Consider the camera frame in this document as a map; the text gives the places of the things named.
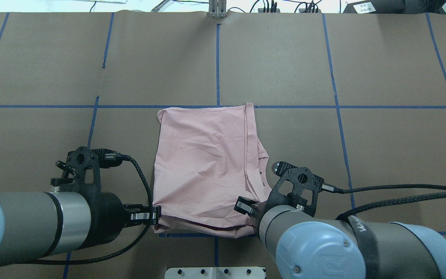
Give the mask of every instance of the folded pink fabric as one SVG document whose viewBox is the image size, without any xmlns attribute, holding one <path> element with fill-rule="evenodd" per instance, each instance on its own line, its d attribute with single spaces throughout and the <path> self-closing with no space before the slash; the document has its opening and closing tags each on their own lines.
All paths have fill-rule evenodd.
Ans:
<svg viewBox="0 0 446 279">
<path fill-rule="evenodd" d="M 154 163 L 156 233 L 183 228 L 223 237 L 252 234 L 250 217 L 233 210 L 239 196 L 263 202 L 268 154 L 257 137 L 254 106 L 158 111 Z"/>
</svg>

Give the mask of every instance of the white bracket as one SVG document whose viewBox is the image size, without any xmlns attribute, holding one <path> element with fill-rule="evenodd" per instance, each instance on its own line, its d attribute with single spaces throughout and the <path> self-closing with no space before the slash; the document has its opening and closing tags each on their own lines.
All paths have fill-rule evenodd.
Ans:
<svg viewBox="0 0 446 279">
<path fill-rule="evenodd" d="M 226 0 L 209 0 L 209 17 L 226 17 Z"/>
<path fill-rule="evenodd" d="M 165 279 L 266 279 L 262 267 L 170 268 Z"/>
</svg>

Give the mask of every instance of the sticker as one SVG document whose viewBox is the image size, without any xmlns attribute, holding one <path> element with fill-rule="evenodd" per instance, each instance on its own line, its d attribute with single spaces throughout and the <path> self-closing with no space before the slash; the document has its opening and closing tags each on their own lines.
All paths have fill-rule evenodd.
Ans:
<svg viewBox="0 0 446 279">
<path fill-rule="evenodd" d="M 354 5 L 354 9 L 358 14 L 367 14 L 368 12 L 376 11 L 371 2 Z"/>
</svg>

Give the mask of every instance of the pink cloth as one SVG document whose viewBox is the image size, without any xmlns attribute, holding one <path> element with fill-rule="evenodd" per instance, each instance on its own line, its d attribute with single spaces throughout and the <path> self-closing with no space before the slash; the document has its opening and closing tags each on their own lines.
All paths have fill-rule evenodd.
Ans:
<svg viewBox="0 0 446 279">
<path fill-rule="evenodd" d="M 158 111 L 154 163 L 156 233 L 183 228 L 223 237 L 253 233 L 250 217 L 233 210 L 244 196 L 263 202 L 268 154 L 257 138 L 254 106 Z"/>
</svg>

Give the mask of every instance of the white metal plate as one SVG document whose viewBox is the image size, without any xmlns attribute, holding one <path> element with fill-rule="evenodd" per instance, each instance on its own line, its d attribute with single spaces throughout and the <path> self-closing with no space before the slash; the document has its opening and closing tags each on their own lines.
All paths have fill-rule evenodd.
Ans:
<svg viewBox="0 0 446 279">
<path fill-rule="evenodd" d="M 165 279 L 266 279 L 263 267 L 170 268 Z"/>
</svg>

